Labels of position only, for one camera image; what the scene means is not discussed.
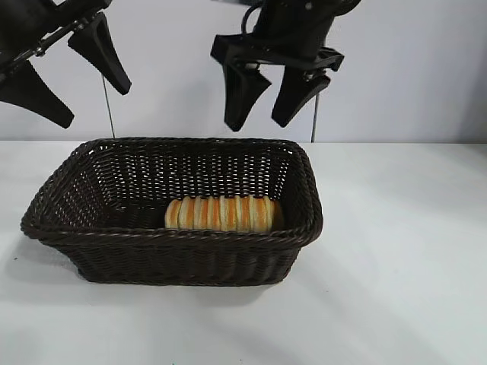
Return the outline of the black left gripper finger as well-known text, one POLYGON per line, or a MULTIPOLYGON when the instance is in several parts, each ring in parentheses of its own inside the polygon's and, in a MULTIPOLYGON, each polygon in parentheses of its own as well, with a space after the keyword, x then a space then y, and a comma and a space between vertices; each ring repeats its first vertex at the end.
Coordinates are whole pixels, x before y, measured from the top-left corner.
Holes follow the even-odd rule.
POLYGON ((1 101, 30 110, 68 128, 72 111, 48 88, 30 62, 1 74, 1 101))
POLYGON ((132 82, 116 53, 103 12, 96 13, 89 24, 76 30, 68 39, 68 46, 90 62, 120 94, 129 92, 132 82))

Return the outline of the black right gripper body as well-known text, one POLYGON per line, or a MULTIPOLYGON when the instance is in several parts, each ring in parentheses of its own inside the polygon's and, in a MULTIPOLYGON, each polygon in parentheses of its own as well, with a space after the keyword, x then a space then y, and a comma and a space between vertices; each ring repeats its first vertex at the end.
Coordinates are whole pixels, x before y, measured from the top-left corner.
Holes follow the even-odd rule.
POLYGON ((337 71, 344 55, 325 46, 337 17, 358 1, 254 1, 244 13, 240 32, 217 35, 211 57, 220 65, 284 65, 300 70, 337 71))

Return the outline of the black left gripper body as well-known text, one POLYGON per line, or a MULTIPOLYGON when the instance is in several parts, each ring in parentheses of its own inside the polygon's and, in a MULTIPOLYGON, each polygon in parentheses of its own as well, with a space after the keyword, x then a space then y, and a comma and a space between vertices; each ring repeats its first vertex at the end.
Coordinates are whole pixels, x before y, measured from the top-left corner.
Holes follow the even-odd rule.
POLYGON ((1 77, 33 56, 43 56, 66 34, 82 30, 110 1, 2 1, 1 77))

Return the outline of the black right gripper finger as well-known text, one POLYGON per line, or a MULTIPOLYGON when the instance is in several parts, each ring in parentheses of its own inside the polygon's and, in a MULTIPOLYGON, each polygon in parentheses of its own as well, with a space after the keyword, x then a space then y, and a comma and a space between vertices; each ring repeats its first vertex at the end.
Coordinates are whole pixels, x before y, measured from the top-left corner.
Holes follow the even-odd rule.
POLYGON ((247 64, 226 64, 223 73, 224 122, 233 132, 239 132, 255 102, 272 83, 258 68, 248 68, 247 64))
POLYGON ((272 119, 282 128, 296 116, 313 97, 329 86, 325 68, 300 70, 285 67, 281 87, 272 110, 272 119))

